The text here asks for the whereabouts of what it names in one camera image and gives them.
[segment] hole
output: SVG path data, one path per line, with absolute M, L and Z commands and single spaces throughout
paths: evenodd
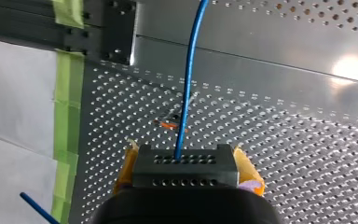
M 90 33 L 88 31 L 84 31 L 81 35 L 83 35 L 83 37 L 85 37 L 85 38 L 90 37 Z
M 89 12 L 83 12 L 83 18 L 89 20 L 91 18 L 91 14 Z
M 213 180 L 211 180 L 211 182 L 209 184 L 211 186 L 216 186 L 217 185 L 217 180 L 213 179 Z
M 118 2 L 117 1 L 110 1 L 109 6 L 110 7 L 118 7 Z
M 163 180 L 161 181 L 161 183 L 162 183 L 162 186 L 168 186 L 168 185 L 170 184 L 170 181 L 167 180 L 167 179 L 163 179 Z
M 152 180 L 153 186 L 159 186 L 159 181 L 157 179 Z
M 180 184 L 181 184 L 182 186 L 187 186 L 187 185 L 188 185 L 188 180 L 183 179 L 183 180 L 180 182 Z
M 179 180 L 174 179 L 174 180 L 171 182 L 171 184 L 172 184 L 173 186 L 178 186 L 178 185 L 179 185 Z
M 191 185 L 191 186 L 197 186 L 198 184 L 199 184 L 199 181 L 196 180 L 196 179 L 192 179 L 192 180 L 190 181 L 190 185 Z
M 201 185 L 201 186 L 208 185 L 208 180 L 206 180 L 206 179 L 201 179 L 200 185 Z

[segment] black cylindrical object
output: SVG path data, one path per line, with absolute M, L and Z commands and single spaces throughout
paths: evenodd
M 279 224 L 264 198 L 241 189 L 123 189 L 96 211 L 92 224 Z

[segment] gray metal panel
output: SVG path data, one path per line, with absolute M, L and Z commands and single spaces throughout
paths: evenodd
M 138 35 L 187 44 L 199 1 L 140 2 Z M 198 45 L 358 79 L 358 2 L 211 1 Z
M 126 139 L 173 148 L 155 117 L 181 99 L 186 47 L 143 37 L 136 67 L 87 65 L 71 223 L 111 194 Z M 186 148 L 240 145 L 286 223 L 358 221 L 358 82 L 198 50 Z

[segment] small orange component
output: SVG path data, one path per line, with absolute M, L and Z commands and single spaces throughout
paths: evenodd
M 165 128 L 165 129 L 169 129 L 169 130 L 175 130 L 178 129 L 179 126 L 175 123 L 166 123 L 166 122 L 159 122 L 158 120 L 154 120 L 154 122 L 156 124 L 159 124 L 159 126 Z

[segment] perforated metal sheet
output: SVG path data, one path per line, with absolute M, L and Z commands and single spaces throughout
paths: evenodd
M 198 55 L 212 59 L 208 58 L 212 57 L 208 56 L 210 53 Z M 279 70 L 273 64 L 263 67 L 265 74 L 269 67 Z M 292 70 L 282 69 L 287 73 Z M 193 90 L 198 96 L 190 110 L 186 148 L 215 148 L 217 143 L 242 146 L 266 179 L 265 197 L 276 206 L 285 223 L 358 223 L 357 114 L 338 114 L 309 106 L 307 102 L 260 94 L 281 90 L 282 95 L 292 92 L 297 99 L 310 99 L 307 98 L 310 94 L 321 89 L 302 96 L 296 91 L 283 91 L 286 87 L 278 87 L 279 83 L 276 90 L 269 87 L 258 93 L 231 89 L 227 80 L 239 74 L 230 72 L 231 75 L 220 79 L 219 85 L 208 83 L 217 80 L 213 77 L 218 74 L 196 75 Z M 321 81 L 314 74 L 299 73 L 313 83 Z M 275 74 L 277 80 L 286 75 Z M 322 79 L 325 83 L 336 80 Z M 255 79 L 247 80 L 251 82 L 247 85 L 258 85 Z M 85 223 L 110 196 L 123 161 L 123 149 L 128 145 L 126 139 L 173 148 L 175 132 L 156 127 L 152 121 L 172 106 L 171 102 L 181 98 L 182 82 L 180 76 L 143 68 L 88 65 L 71 223 Z M 357 83 L 351 85 L 358 89 Z M 342 94 L 351 93 L 346 91 L 342 90 Z M 345 100 L 333 91 L 323 94 L 334 98 L 337 105 Z
M 186 45 L 198 0 L 140 0 L 138 35 Z M 214 0 L 198 45 L 358 80 L 357 0 Z

